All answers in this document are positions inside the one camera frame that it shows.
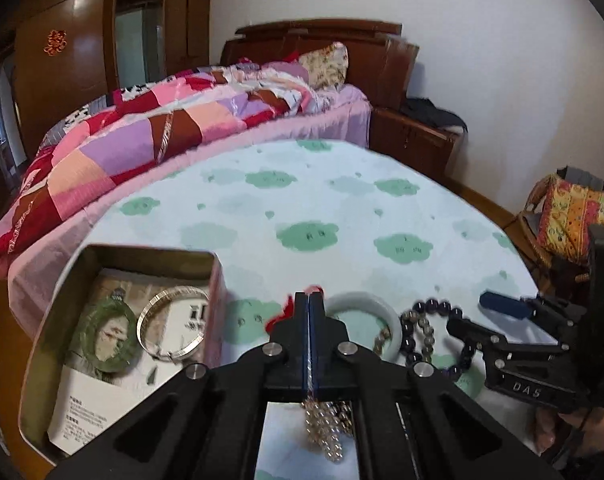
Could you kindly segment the pale jade bangle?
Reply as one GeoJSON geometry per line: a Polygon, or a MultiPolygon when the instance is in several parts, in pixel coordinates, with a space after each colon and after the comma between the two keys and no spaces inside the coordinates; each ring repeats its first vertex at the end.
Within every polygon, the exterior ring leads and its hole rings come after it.
{"type": "Polygon", "coordinates": [[[341,292],[325,301],[326,314],[346,323],[349,336],[365,347],[379,350],[381,359],[395,362],[402,347],[399,315],[370,292],[341,292]]]}

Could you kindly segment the silver bangle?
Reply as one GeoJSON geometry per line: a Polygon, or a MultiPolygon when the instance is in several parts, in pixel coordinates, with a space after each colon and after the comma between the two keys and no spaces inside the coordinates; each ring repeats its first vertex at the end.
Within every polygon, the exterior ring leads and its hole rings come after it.
{"type": "Polygon", "coordinates": [[[176,285],[160,290],[138,316],[136,336],[155,361],[179,363],[203,344],[209,294],[201,287],[176,285]]]}

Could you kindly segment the green jade bangle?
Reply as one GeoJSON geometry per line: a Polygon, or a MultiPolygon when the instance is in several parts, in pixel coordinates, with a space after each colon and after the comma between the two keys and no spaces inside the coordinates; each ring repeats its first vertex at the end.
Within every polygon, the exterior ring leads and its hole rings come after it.
{"type": "Polygon", "coordinates": [[[72,370],[107,382],[138,361],[137,315],[125,301],[125,290],[93,301],[80,316],[65,364],[72,370]]]}

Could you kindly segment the wicker chair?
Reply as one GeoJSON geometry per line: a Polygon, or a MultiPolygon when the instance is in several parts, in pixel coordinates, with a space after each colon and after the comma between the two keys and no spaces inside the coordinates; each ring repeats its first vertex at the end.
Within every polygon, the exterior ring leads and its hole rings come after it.
{"type": "Polygon", "coordinates": [[[542,289],[571,296],[588,282],[590,228],[604,228],[604,180],[564,166],[535,183],[512,221],[533,252],[542,289]]]}

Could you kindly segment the yellow floral cushion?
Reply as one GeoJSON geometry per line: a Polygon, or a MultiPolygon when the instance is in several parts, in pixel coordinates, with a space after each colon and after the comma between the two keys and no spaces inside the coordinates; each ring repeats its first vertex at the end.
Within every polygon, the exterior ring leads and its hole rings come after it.
{"type": "Polygon", "coordinates": [[[588,227],[604,226],[604,191],[552,176],[544,197],[537,243],[553,256],[587,262],[588,227]]]}

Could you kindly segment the paper booklet in tin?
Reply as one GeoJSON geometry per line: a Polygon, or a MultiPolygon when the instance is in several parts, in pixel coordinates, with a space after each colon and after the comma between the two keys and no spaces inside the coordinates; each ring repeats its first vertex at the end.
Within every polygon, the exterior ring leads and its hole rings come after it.
{"type": "Polygon", "coordinates": [[[205,280],[104,269],[82,306],[47,435],[69,456],[204,350],[205,280]]]}

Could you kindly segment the cloud pattern tablecloth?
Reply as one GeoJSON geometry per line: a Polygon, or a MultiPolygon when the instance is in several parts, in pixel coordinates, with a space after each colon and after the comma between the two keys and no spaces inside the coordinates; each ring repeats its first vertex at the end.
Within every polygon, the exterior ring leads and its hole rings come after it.
{"type": "MultiPolygon", "coordinates": [[[[221,362],[187,366],[221,367],[266,344],[299,292],[381,298],[402,325],[392,363],[429,362],[449,379],[441,356],[464,345],[448,335],[450,318],[515,341],[544,338],[478,307],[485,290],[533,292],[506,235],[441,185],[351,143],[271,142],[202,160],[108,208],[79,252],[88,245],[218,258],[226,289],[221,362]]],[[[305,312],[304,393],[299,402],[268,404],[251,479],[363,479],[351,402],[308,392],[308,305],[305,312]]],[[[469,398],[529,448],[522,403],[490,392],[469,398]]]]}

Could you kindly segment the pink tin box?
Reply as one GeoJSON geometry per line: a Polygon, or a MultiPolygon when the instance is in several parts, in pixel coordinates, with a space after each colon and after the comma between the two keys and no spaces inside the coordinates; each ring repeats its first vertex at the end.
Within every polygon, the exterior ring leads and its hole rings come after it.
{"type": "Polygon", "coordinates": [[[226,289],[211,252],[88,245],[30,354],[20,433],[55,465],[192,362],[221,362],[226,289]]]}

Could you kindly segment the wooden nightstand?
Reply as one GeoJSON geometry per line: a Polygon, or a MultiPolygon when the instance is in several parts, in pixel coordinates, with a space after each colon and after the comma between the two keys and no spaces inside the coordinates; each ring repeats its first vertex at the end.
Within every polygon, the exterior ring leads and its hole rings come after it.
{"type": "Polygon", "coordinates": [[[431,128],[394,110],[376,107],[371,113],[369,148],[439,183],[446,180],[446,168],[460,140],[460,133],[431,128]]]}

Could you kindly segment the dark clothes on nightstand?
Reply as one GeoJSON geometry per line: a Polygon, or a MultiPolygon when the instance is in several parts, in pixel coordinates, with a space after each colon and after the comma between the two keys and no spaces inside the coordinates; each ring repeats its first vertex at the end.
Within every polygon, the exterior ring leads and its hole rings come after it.
{"type": "Polygon", "coordinates": [[[468,126],[462,118],[449,110],[435,106],[429,99],[405,98],[399,111],[408,118],[433,129],[459,134],[468,132],[468,126]]]}

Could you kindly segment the pink bed sheet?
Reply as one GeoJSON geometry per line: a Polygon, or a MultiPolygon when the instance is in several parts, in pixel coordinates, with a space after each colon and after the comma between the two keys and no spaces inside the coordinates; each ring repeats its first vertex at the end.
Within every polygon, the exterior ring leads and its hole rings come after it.
{"type": "Polygon", "coordinates": [[[255,144],[323,139],[343,140],[366,148],[371,112],[372,106],[364,94],[347,86],[338,93],[338,103],[325,112],[264,122],[187,151],[119,185],[37,240],[10,264],[8,298],[15,321],[30,339],[36,336],[65,266],[96,222],[119,200],[154,182],[175,177],[178,171],[196,162],[255,144]]]}

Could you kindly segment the wooden bed headboard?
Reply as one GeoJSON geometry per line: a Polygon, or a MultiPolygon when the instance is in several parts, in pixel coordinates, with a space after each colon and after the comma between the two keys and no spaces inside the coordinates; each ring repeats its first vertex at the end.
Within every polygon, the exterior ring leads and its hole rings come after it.
{"type": "Polygon", "coordinates": [[[221,64],[299,62],[315,86],[339,81],[363,91],[371,105],[398,110],[419,48],[403,26],[356,18],[310,18],[247,25],[221,51],[221,64]]]}

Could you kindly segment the patchwork quilt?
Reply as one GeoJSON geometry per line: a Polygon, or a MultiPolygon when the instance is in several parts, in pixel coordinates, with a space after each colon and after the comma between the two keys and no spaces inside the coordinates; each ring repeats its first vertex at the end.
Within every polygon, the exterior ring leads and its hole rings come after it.
{"type": "Polygon", "coordinates": [[[154,84],[40,148],[0,219],[0,280],[12,261],[125,182],[201,145],[271,120],[316,115],[329,96],[274,67],[231,65],[154,84]]]}

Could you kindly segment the floral pillow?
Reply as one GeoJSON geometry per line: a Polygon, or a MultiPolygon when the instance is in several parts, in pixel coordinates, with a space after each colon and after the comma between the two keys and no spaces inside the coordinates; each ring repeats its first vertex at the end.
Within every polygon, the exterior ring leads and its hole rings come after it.
{"type": "Polygon", "coordinates": [[[328,47],[302,54],[297,60],[308,73],[308,84],[314,89],[340,89],[349,69],[349,50],[334,42],[328,47]]]}

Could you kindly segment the red double happiness decal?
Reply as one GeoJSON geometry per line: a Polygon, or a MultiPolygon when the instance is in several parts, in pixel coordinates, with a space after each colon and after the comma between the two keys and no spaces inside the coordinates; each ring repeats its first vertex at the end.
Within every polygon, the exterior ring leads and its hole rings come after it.
{"type": "Polygon", "coordinates": [[[53,29],[48,33],[44,53],[49,56],[59,55],[67,47],[67,33],[65,30],[53,29]]]}

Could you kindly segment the brown wooden wardrobe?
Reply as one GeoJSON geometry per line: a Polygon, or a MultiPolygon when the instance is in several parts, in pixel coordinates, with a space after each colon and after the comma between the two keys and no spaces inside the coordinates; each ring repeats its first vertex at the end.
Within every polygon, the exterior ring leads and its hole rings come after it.
{"type": "Polygon", "coordinates": [[[0,212],[59,120],[120,87],[207,64],[210,3],[18,0],[0,9],[0,212]],[[49,56],[53,29],[66,31],[67,47],[49,56]]]}

